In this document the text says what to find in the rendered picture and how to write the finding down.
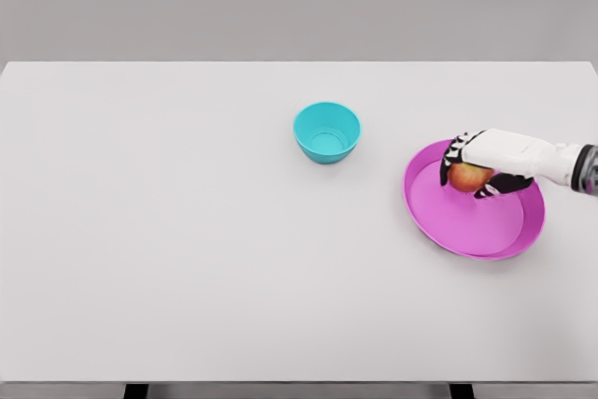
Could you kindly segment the blue bowl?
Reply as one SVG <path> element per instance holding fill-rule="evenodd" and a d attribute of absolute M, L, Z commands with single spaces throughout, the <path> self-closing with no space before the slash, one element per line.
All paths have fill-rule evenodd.
<path fill-rule="evenodd" d="M 357 146 L 362 124 L 348 107 L 318 102 L 304 107 L 294 118 L 293 134 L 301 151 L 317 164 L 335 164 Z"/>

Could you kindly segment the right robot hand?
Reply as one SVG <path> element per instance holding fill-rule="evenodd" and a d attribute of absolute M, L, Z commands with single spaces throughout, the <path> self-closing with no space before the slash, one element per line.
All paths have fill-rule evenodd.
<path fill-rule="evenodd" d="M 450 168 L 471 164 L 495 172 L 475 189 L 476 199 L 523 191 L 533 184 L 536 160 L 549 147 L 542 139 L 494 128 L 457 135 L 443 154 L 440 185 L 448 183 Z"/>

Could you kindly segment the pink plate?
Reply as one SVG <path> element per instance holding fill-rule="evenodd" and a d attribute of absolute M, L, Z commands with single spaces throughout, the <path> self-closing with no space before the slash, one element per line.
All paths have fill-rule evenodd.
<path fill-rule="evenodd" d="M 406 166 L 403 198 L 413 221 L 435 244 L 465 257 L 496 261 L 523 253 L 545 223 L 539 186 L 487 199 L 442 186 L 439 166 L 448 144 L 422 148 Z"/>

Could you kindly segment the red apple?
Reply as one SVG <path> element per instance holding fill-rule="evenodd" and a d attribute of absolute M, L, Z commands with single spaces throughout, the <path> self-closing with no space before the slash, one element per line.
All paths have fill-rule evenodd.
<path fill-rule="evenodd" d="M 494 170 L 467 163 L 453 164 L 448 171 L 448 183 L 458 192 L 480 190 L 492 177 Z"/>

